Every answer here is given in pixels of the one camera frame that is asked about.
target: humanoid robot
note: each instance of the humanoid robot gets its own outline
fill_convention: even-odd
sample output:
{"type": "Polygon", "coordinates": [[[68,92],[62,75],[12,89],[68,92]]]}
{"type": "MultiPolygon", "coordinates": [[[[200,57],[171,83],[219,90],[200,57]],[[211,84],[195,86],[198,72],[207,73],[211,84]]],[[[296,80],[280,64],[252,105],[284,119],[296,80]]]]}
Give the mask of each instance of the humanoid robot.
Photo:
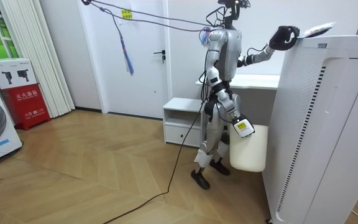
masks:
{"type": "Polygon", "coordinates": [[[216,29],[209,35],[206,78],[211,87],[211,94],[204,107],[204,113],[208,117],[206,139],[202,141],[195,158],[198,166],[191,172],[192,178],[205,190],[210,188],[208,181],[203,177],[203,171],[208,164],[221,174],[230,175],[230,171],[221,163],[229,149],[228,126],[233,125],[237,132],[231,134],[238,134],[242,138],[255,132],[247,117],[239,111],[240,97],[230,89],[230,82],[236,74],[237,67],[267,61],[276,50],[292,48],[299,36],[298,28],[280,26],[261,53],[241,56],[242,35],[233,27],[232,22],[238,20],[241,8],[250,7],[250,2],[249,0],[218,0],[218,3],[224,5],[225,13],[223,20],[220,20],[221,29],[216,29]],[[225,16],[226,10],[231,10],[230,16],[225,16]]]}

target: white door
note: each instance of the white door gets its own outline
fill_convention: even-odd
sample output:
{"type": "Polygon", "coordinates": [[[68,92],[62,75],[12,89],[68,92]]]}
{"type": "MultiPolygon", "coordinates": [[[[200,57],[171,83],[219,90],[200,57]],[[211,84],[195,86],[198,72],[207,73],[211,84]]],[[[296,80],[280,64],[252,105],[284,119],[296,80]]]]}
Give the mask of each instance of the white door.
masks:
{"type": "MultiPolygon", "coordinates": [[[[163,1],[104,1],[135,11],[163,15],[163,1]]],[[[95,4],[122,17],[122,11],[95,4]]],[[[99,83],[105,111],[162,118],[162,106],[167,102],[164,27],[136,21],[116,19],[135,73],[127,71],[121,41],[112,16],[92,5],[80,3],[85,32],[94,70],[99,83]]],[[[132,13],[133,19],[163,23],[162,19],[132,13]]]]}

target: fire extinguisher box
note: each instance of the fire extinguisher box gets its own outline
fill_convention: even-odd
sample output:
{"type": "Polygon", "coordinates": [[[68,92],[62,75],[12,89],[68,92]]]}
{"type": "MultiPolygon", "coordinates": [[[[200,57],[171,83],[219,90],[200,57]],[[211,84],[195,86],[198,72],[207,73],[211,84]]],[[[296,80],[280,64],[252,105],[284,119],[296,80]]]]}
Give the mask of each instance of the fire extinguisher box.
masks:
{"type": "Polygon", "coordinates": [[[31,126],[50,121],[38,84],[8,88],[1,93],[17,129],[29,130],[31,126]]]}

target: baseboard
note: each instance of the baseboard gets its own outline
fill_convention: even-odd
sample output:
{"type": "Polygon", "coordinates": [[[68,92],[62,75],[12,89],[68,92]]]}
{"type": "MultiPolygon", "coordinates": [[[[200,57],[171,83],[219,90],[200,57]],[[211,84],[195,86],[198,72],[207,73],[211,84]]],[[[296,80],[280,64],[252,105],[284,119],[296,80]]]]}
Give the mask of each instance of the baseboard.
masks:
{"type": "Polygon", "coordinates": [[[139,116],[139,115],[133,115],[133,114],[124,114],[124,113],[116,113],[116,112],[108,112],[109,114],[115,114],[115,115],[121,115],[121,116],[130,116],[133,118],[144,118],[144,119],[153,119],[157,121],[162,121],[162,118],[153,118],[148,116],[139,116]]]}
{"type": "Polygon", "coordinates": [[[90,111],[90,112],[102,113],[102,110],[93,109],[93,108],[84,108],[84,107],[82,107],[82,106],[76,106],[75,109],[77,109],[77,110],[85,110],[85,111],[90,111]]]}

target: white curtain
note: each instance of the white curtain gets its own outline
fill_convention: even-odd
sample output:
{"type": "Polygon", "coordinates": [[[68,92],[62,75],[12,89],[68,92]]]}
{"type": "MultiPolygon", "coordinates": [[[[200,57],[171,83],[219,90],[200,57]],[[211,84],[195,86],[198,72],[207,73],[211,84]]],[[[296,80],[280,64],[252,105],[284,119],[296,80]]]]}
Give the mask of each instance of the white curtain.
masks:
{"type": "Polygon", "coordinates": [[[39,0],[0,0],[0,9],[17,53],[31,60],[50,117],[75,109],[39,0]]]}

